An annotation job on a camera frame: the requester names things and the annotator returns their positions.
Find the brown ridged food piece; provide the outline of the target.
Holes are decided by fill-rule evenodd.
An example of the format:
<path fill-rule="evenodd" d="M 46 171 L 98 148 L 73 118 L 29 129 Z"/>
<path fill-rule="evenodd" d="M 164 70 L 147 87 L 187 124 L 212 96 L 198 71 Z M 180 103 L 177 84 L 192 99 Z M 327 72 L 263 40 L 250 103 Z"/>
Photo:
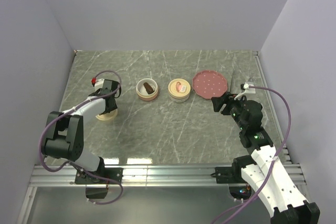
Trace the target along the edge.
<path fill-rule="evenodd" d="M 155 90 L 152 88 L 152 86 L 148 82 L 144 82 L 143 86 L 148 95 L 151 95 L 152 93 L 154 93 Z"/>

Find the cream lid with label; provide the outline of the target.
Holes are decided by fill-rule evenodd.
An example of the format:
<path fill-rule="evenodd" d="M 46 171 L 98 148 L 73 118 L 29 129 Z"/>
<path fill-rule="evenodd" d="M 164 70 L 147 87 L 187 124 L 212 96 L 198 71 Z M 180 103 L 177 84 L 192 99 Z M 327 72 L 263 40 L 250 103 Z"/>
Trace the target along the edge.
<path fill-rule="evenodd" d="M 188 81 L 184 79 L 173 79 L 168 85 L 169 94 L 177 97 L 190 94 L 191 86 Z"/>

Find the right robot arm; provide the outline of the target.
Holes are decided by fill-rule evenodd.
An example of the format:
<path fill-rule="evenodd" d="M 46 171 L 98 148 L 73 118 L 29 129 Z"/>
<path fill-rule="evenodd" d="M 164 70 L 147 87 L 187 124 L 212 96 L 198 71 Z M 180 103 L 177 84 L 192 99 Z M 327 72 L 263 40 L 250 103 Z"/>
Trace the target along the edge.
<path fill-rule="evenodd" d="M 259 198 L 271 223 L 318 223 L 320 209 L 309 202 L 292 181 L 278 152 L 262 126 L 262 105 L 245 95 L 225 92 L 212 97 L 215 112 L 231 116 L 240 128 L 239 138 L 248 155 L 234 159 L 231 178 L 247 183 L 255 192 L 224 222 L 229 223 Z"/>

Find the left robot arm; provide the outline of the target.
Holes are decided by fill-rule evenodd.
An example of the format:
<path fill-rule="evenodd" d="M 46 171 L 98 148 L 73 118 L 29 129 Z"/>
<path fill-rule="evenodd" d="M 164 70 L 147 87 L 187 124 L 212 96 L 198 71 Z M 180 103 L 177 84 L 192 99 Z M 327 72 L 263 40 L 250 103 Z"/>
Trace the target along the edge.
<path fill-rule="evenodd" d="M 64 159 L 79 170 L 81 176 L 94 183 L 107 177 L 102 157 L 84 148 L 84 125 L 97 115 L 117 109 L 116 93 L 121 93 L 121 83 L 104 79 L 102 87 L 91 93 L 83 102 L 70 110 L 51 112 L 40 138 L 40 160 L 45 156 Z"/>

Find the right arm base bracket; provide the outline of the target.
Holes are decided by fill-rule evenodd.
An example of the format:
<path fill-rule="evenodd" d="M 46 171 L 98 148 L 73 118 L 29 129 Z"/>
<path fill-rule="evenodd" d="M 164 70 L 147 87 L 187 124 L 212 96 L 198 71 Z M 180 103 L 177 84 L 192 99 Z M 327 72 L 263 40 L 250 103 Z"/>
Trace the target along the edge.
<path fill-rule="evenodd" d="M 245 181 L 241 177 L 241 170 L 236 167 L 215 167 L 215 171 L 210 174 L 215 178 L 217 184 L 242 184 Z"/>

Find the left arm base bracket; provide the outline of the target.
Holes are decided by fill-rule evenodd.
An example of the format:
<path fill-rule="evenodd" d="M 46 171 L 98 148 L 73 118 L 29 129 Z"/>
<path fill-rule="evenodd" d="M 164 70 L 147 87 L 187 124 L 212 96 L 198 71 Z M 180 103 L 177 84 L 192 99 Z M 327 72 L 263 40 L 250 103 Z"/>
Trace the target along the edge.
<path fill-rule="evenodd" d="M 87 201 L 95 205 L 108 205 L 119 200 L 123 194 L 123 186 L 121 184 L 123 177 L 123 168 L 105 168 L 102 174 L 86 173 L 77 170 L 75 185 L 85 186 L 85 196 Z M 115 199 L 110 201 L 104 200 L 110 187 L 116 185 L 120 187 L 120 192 Z"/>

